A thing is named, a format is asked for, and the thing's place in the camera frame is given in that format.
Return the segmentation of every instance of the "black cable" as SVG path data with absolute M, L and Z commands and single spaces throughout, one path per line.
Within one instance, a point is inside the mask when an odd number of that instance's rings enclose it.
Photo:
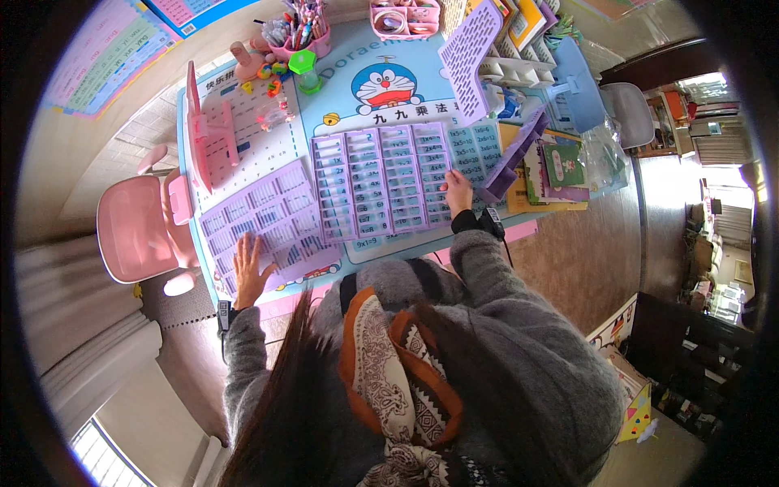
M 506 255 L 509 257 L 509 264 L 511 264 L 511 268 L 514 268 L 514 262 L 511 260 L 511 252 L 509 252 L 509 244 L 506 243 L 506 239 L 503 239 L 503 246 L 506 247 Z
M 219 338 L 222 341 L 222 362 L 224 362 L 225 365 L 227 365 L 227 359 L 224 357 L 224 335 L 227 333 L 220 333 Z

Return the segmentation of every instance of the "picture frame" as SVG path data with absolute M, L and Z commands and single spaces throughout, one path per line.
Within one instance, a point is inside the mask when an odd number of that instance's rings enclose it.
M 752 284 L 752 264 L 745 260 L 735 260 L 734 280 L 744 284 Z

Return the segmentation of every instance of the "purple plastic grid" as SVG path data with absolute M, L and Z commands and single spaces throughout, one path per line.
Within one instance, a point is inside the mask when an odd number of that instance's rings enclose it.
M 439 49 L 466 127 L 489 113 L 478 71 L 502 25 L 498 7 L 493 2 L 482 2 Z
M 514 169 L 520 163 L 530 145 L 544 134 L 549 126 L 549 117 L 546 115 L 546 104 L 543 104 L 522 125 L 516 133 L 514 140 L 503 152 L 498 163 L 492 169 L 492 173 L 481 188 L 476 188 L 476 194 L 486 203 L 497 203 L 506 197 L 509 187 L 516 181 Z
M 322 240 L 311 183 L 300 160 L 291 162 L 230 196 L 199 219 L 227 293 L 235 298 L 235 243 L 247 231 L 262 238 L 260 269 L 276 263 L 266 289 L 302 277 L 340 258 Z
M 440 122 L 314 137 L 311 155 L 325 242 L 426 230 L 451 219 L 439 191 L 451 168 Z

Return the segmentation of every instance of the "gray fuzzy sweater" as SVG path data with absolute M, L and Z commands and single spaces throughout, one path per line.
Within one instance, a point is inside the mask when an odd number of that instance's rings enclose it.
M 548 416 L 559 454 L 571 459 L 581 479 L 589 482 L 605 462 L 622 422 L 616 372 L 564 316 L 525 286 L 504 262 L 500 249 L 499 242 L 481 230 L 455 235 L 450 255 L 462 281 L 429 263 L 440 282 L 435 309 L 463 327 L 472 327 L 503 360 L 531 395 L 539 414 Z M 374 287 L 389 320 L 426 296 L 405 261 L 366 264 L 357 274 L 357 289 L 368 286 Z M 314 332 L 331 338 L 336 348 L 343 340 L 339 292 L 335 283 L 312 318 Z M 224 356 L 230 369 L 224 406 L 234 440 L 270 376 L 257 308 L 235 318 L 224 338 Z M 333 485 L 356 485 L 370 467 L 383 461 L 384 439 L 353 417 L 337 375 L 337 360 L 326 367 L 330 371 L 326 389 L 331 393 L 322 418 L 339 425 L 330 445 L 330 451 L 339 455 Z M 500 451 L 472 417 L 466 417 L 456 447 L 458 454 L 485 465 L 502 461 Z

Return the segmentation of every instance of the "green book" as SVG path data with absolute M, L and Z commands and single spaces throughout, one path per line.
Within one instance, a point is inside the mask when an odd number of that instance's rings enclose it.
M 584 184 L 584 169 L 579 162 L 579 145 L 544 144 L 544 159 L 552 188 Z

